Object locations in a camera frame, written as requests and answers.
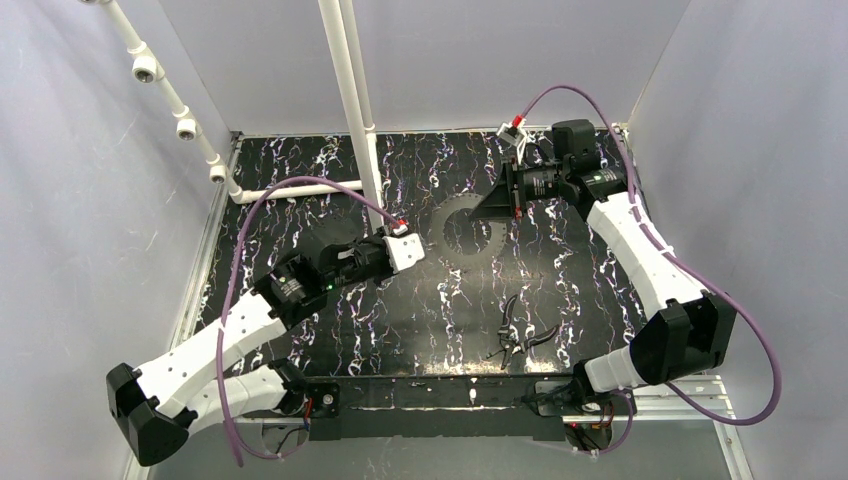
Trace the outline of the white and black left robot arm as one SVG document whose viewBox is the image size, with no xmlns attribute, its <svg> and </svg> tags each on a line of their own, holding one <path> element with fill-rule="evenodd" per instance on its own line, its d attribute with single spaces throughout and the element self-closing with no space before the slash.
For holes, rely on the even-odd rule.
<svg viewBox="0 0 848 480">
<path fill-rule="evenodd" d="M 273 360 L 231 378 L 226 370 L 321 311 L 336 290 L 381 283 L 424 257 L 420 235 L 404 226 L 363 239 L 318 235 L 284 254 L 188 340 L 138 367 L 113 367 L 106 375 L 109 411 L 135 459 L 144 467 L 156 465 L 226 417 L 259 411 L 306 415 L 321 395 L 292 362 Z"/>
</svg>

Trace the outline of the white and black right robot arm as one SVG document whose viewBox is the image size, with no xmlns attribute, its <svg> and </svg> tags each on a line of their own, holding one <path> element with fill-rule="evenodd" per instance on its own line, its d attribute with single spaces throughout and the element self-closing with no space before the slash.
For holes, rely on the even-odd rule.
<svg viewBox="0 0 848 480">
<path fill-rule="evenodd" d="M 568 384 L 528 394 L 523 402 L 535 407 L 597 403 L 613 391 L 660 385 L 720 366 L 735 310 L 674 265 L 669 247 L 648 239 L 649 219 L 629 195 L 625 175 L 603 167 L 590 121 L 560 121 L 551 134 L 552 160 L 538 166 L 504 164 L 471 218 L 517 219 L 531 201 L 565 201 L 612 250 L 648 322 L 627 346 L 579 362 Z"/>
</svg>

